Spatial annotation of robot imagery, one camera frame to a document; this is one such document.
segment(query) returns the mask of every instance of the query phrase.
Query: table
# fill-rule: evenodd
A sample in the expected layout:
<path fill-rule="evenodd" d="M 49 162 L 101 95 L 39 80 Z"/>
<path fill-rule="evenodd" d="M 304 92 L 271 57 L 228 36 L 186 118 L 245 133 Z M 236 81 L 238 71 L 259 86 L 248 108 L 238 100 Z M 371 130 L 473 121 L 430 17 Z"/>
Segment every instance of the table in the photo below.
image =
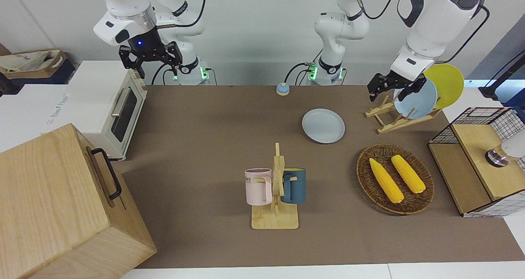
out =
<path fill-rule="evenodd" d="M 114 165 L 159 250 L 140 268 L 524 259 L 503 219 L 459 216 L 426 146 L 446 126 L 443 115 L 377 135 L 363 115 L 375 106 L 363 86 L 292 87 L 285 97 L 261 86 L 149 91 L 128 159 Z M 317 107 L 345 121 L 339 142 L 304 135 L 301 118 Z M 255 231 L 243 171 L 271 167 L 275 142 L 288 167 L 307 169 L 308 200 L 298 206 L 298 230 Z M 436 188 L 427 210 L 392 217 L 362 196 L 356 161 L 377 143 L 403 146 L 427 165 Z"/>

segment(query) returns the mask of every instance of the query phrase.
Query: cable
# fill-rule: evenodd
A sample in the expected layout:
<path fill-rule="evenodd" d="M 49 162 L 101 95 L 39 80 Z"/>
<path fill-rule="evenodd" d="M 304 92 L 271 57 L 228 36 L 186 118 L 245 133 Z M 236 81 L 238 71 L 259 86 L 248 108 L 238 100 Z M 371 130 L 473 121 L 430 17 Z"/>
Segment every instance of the cable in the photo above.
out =
<path fill-rule="evenodd" d="M 489 85 L 489 83 L 497 76 L 501 73 L 501 71 L 503 71 L 511 62 L 514 62 L 515 59 L 517 59 L 519 56 L 521 56 L 523 53 L 525 53 L 525 50 L 521 51 L 520 53 L 518 53 L 515 57 L 513 57 L 511 60 L 509 60 L 504 66 L 501 67 L 501 69 L 499 69 L 499 71 L 494 74 L 494 76 L 487 82 L 487 84 L 485 84 L 485 87 L 487 87 Z"/>
<path fill-rule="evenodd" d="M 315 62 L 315 60 L 321 55 L 322 52 L 323 52 L 323 50 L 321 49 L 319 51 L 319 53 L 317 53 L 317 56 L 315 56 L 315 58 L 313 58 L 312 62 Z M 301 78 L 301 82 L 299 82 L 299 85 L 301 85 L 301 83 L 304 80 L 304 77 L 306 77 L 306 75 L 307 75 L 307 73 L 304 73 L 304 75 Z"/>
<path fill-rule="evenodd" d="M 478 33 L 478 31 L 483 27 L 483 25 L 488 21 L 489 17 L 491 17 L 491 12 L 489 12 L 489 9 L 483 5 L 480 5 L 479 6 L 480 8 L 482 8 L 486 13 L 487 13 L 487 16 L 485 17 L 485 19 L 482 21 L 482 23 L 480 23 L 480 25 L 478 26 L 478 28 L 471 34 L 471 36 L 467 39 L 467 41 L 465 41 L 465 43 L 463 43 L 463 45 L 458 49 L 458 51 L 456 51 L 456 53 L 454 53 L 454 55 L 447 59 L 447 60 L 439 60 L 436 62 L 436 64 L 447 64 L 448 62 L 450 62 L 452 59 L 454 59 L 454 57 L 456 57 L 458 55 L 458 53 L 460 53 L 463 48 L 465 46 L 467 46 L 467 43 L 469 43 L 469 41 L 474 37 L 474 35 L 476 33 Z"/>
<path fill-rule="evenodd" d="M 341 82 L 341 85 L 345 82 L 345 79 L 347 78 L 348 70 L 346 68 L 343 68 L 341 72 L 345 71 L 345 75 L 343 76 L 343 82 Z"/>
<path fill-rule="evenodd" d="M 200 21 L 200 19 L 202 17 L 202 14 L 204 13 L 204 7 L 205 6 L 206 6 L 206 0 L 202 0 L 202 7 L 201 7 L 201 12 L 199 13 L 199 16 L 197 17 L 197 19 L 193 23 L 190 23 L 189 25 L 177 25 L 176 23 L 171 23 L 169 25 L 157 25 L 157 29 L 193 27 L 194 25 L 196 25 Z"/>
<path fill-rule="evenodd" d="M 217 84 L 217 75 L 215 74 L 215 70 L 212 69 L 212 68 L 206 68 L 207 71 L 212 71 L 213 72 L 213 79 L 215 79 L 215 85 L 218 85 Z"/>
<path fill-rule="evenodd" d="M 157 72 L 155 72 L 155 75 L 153 75 L 153 79 L 151 79 L 151 85 L 155 83 L 155 78 L 157 78 L 157 75 L 165 66 L 167 66 L 167 64 L 162 64 L 162 66 L 160 66 L 159 69 L 157 69 Z"/>
<path fill-rule="evenodd" d="M 390 2 L 392 2 L 392 0 L 388 0 L 388 2 L 386 3 L 385 8 L 383 8 L 383 11 L 382 11 L 378 16 L 376 16 L 376 17 L 371 17 L 371 16 L 369 16 L 369 15 L 366 13 L 366 10 L 365 10 L 365 8 L 364 8 L 364 4 L 363 4 L 363 0 L 358 0 L 358 2 L 360 2 L 360 6 L 361 6 L 361 8 L 362 8 L 362 10 L 363 10 L 364 15 L 366 15 L 366 17 L 368 17 L 369 19 L 379 19 L 379 17 L 381 17 L 381 16 L 385 13 L 386 8 L 388 8 L 388 6 L 390 5 Z"/>
<path fill-rule="evenodd" d="M 166 72 L 173 72 L 173 69 L 167 69 L 164 71 L 164 73 L 162 73 L 162 84 L 166 85 L 166 80 L 165 80 L 165 75 L 166 75 Z"/>
<path fill-rule="evenodd" d="M 308 66 L 309 64 L 306 63 L 306 62 L 302 62 L 300 64 L 296 64 L 295 66 L 293 66 L 290 71 L 288 72 L 288 74 L 286 74 L 286 78 L 285 78 L 285 83 L 286 81 L 288 80 L 288 77 L 290 76 L 290 74 L 292 73 L 292 71 L 294 71 L 295 69 L 297 69 L 299 66 Z"/>
<path fill-rule="evenodd" d="M 302 71 L 300 71 L 300 72 L 297 74 L 297 77 L 296 77 L 296 83 L 295 83 L 294 85 L 297 85 L 297 81 L 298 81 L 299 76 L 301 75 L 301 73 L 304 73 L 304 75 L 306 75 L 309 71 L 310 71 L 310 70 L 302 70 Z"/>

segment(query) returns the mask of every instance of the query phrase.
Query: mug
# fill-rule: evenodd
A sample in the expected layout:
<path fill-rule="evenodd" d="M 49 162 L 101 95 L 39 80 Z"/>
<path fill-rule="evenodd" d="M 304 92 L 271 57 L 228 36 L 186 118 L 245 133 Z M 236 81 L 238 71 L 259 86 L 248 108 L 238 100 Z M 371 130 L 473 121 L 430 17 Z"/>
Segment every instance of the mug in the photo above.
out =
<path fill-rule="evenodd" d="M 251 206 L 270 204 L 272 196 L 272 170 L 269 168 L 252 168 L 244 170 L 246 182 L 246 202 Z"/>
<path fill-rule="evenodd" d="M 303 204 L 306 202 L 306 169 L 285 168 L 283 173 L 285 195 L 281 201 L 286 204 Z"/>

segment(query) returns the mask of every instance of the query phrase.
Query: green indicator light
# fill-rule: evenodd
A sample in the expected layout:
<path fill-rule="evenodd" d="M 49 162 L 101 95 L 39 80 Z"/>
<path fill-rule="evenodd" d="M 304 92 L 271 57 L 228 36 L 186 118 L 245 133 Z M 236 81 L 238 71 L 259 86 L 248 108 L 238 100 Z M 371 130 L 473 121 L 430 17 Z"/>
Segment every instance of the green indicator light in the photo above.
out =
<path fill-rule="evenodd" d="M 208 73 L 206 73 L 206 70 L 201 66 L 201 76 L 202 79 L 208 79 Z"/>
<path fill-rule="evenodd" d="M 317 78 L 317 66 L 312 66 L 313 70 L 310 70 L 310 80 L 315 81 Z"/>

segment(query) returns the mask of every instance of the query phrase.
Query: woven tray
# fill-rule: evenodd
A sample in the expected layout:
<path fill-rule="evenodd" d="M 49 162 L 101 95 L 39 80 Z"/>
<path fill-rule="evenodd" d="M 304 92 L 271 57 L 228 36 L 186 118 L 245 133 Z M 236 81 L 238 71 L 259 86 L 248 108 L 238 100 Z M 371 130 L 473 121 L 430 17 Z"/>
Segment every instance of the woven tray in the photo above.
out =
<path fill-rule="evenodd" d="M 426 189 L 420 194 L 414 194 L 405 184 L 399 173 L 392 164 L 390 158 L 394 155 L 401 155 L 415 170 L 421 180 L 425 183 Z M 375 159 L 385 167 L 395 181 L 405 199 L 399 204 L 393 204 L 388 200 L 385 192 L 377 183 L 375 176 L 370 168 L 369 158 Z M 377 144 L 366 148 L 358 159 L 357 165 L 358 180 L 366 195 L 378 206 L 385 210 L 397 214 L 412 214 L 425 210 L 434 198 L 434 182 L 425 165 L 412 153 L 399 146 L 391 144 Z"/>

